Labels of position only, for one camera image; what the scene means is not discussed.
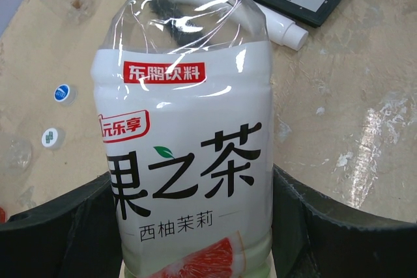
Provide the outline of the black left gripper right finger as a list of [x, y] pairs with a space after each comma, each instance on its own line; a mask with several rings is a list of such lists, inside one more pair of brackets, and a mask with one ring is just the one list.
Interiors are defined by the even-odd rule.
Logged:
[[416, 224], [351, 208], [274, 167], [278, 277], [415, 277]]

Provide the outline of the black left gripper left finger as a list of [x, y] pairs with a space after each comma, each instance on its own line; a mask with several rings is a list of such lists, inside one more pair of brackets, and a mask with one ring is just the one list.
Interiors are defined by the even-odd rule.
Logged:
[[1, 224], [2, 277], [118, 277], [109, 173]]

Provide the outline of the white cap of clear bottle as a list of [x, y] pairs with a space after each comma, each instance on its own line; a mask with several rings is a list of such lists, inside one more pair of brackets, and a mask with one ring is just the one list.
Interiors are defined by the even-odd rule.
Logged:
[[65, 131], [61, 128], [48, 128], [42, 134], [41, 142], [44, 148], [57, 150], [65, 140]]

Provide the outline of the white cap of gold bottle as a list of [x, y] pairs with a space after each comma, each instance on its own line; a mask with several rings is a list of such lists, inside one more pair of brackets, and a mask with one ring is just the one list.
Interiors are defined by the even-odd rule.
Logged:
[[77, 94], [78, 90], [75, 86], [61, 84], [55, 89], [53, 98], [57, 103], [69, 106], [75, 101]]

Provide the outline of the green tea label bottle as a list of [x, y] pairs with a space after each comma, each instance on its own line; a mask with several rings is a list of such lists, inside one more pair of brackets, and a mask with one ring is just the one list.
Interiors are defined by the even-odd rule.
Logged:
[[252, 0], [127, 0], [91, 75], [133, 277], [269, 277], [272, 52]]

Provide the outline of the gold label drink bottle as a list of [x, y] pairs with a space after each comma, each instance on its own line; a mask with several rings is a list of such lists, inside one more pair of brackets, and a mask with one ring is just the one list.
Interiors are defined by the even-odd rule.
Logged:
[[0, 207], [0, 224], [6, 223], [6, 222], [7, 222], [7, 213], [2, 207]]

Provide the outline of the clear plastic bottle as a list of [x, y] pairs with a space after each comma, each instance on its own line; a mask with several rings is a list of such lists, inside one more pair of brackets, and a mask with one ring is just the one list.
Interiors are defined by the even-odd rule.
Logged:
[[1, 132], [1, 177], [21, 176], [32, 158], [31, 142], [18, 135]]

